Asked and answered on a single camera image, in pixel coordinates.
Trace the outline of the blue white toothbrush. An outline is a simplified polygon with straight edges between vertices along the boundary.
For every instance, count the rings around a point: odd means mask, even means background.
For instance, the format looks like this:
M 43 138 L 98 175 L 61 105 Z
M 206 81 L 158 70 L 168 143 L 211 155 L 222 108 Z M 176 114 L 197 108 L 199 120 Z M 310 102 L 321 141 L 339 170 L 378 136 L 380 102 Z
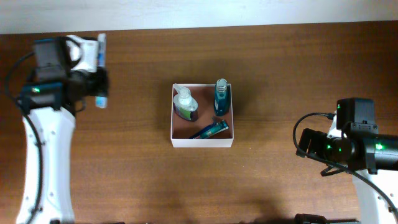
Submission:
M 98 66 L 105 67 L 106 58 L 106 34 L 98 35 L 99 51 L 98 51 Z M 105 94 L 95 97 L 95 105 L 98 108 L 105 109 L 107 107 L 108 97 Z

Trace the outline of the clear soap pump bottle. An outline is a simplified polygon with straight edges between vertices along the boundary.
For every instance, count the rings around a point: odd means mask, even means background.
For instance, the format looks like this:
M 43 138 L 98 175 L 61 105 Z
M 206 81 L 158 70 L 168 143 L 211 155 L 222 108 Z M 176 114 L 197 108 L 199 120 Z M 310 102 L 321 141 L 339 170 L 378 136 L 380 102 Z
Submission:
M 195 122 L 198 119 L 198 103 L 185 86 L 174 84 L 177 94 L 173 97 L 174 111 L 182 119 Z

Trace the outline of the teal toothpaste tube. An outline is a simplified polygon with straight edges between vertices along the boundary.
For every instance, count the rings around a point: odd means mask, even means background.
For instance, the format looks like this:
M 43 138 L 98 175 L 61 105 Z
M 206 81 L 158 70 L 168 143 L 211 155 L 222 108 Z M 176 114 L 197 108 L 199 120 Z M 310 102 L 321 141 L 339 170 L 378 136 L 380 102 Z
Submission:
M 229 129 L 228 124 L 226 123 L 226 121 L 222 120 L 218 123 L 215 123 L 212 127 L 207 129 L 205 132 L 201 133 L 199 135 L 199 138 L 200 139 L 208 139 L 220 132 L 226 131 L 227 129 Z

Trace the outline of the teal mouthwash bottle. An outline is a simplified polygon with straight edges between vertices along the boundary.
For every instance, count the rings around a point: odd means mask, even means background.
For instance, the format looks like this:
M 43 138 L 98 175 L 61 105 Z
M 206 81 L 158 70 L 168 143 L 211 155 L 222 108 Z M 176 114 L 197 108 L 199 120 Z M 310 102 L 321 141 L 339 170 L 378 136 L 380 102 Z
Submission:
M 224 78 L 217 80 L 215 85 L 214 111 L 217 116 L 224 116 L 229 110 L 228 82 Z

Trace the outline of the blue disposable razor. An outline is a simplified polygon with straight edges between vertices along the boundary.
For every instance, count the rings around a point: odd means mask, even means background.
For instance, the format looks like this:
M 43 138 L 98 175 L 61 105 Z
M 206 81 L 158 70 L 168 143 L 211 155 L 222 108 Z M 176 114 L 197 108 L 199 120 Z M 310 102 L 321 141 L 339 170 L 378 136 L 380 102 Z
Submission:
M 218 122 L 221 121 L 221 118 L 218 118 L 216 116 L 212 117 L 212 123 L 209 124 L 208 126 L 204 127 L 203 129 L 201 129 L 199 132 L 195 133 L 194 135 L 190 136 L 190 139 L 195 139 L 196 137 L 198 137 L 199 135 L 205 133 L 206 131 L 208 131 L 209 129 L 211 129 L 213 126 L 215 126 Z

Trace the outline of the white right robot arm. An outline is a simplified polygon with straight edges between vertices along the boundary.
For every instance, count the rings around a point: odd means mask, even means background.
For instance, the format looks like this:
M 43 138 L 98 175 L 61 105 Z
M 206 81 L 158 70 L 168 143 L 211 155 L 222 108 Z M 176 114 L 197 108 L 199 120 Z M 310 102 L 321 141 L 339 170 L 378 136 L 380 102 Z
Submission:
M 361 223 L 397 223 L 397 136 L 379 134 L 369 115 L 342 125 L 341 110 L 321 116 L 332 121 L 329 131 L 305 128 L 299 138 L 294 131 L 296 154 L 325 164 L 324 177 L 352 176 Z

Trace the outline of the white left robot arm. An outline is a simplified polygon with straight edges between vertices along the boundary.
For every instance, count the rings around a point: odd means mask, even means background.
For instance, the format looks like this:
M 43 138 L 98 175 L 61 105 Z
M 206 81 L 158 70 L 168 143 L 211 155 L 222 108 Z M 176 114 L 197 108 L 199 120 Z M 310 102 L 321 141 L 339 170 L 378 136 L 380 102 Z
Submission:
M 70 151 L 76 114 L 108 104 L 106 34 L 67 35 L 34 42 L 36 67 L 13 98 L 22 113 L 27 158 L 17 223 L 74 223 L 70 194 Z

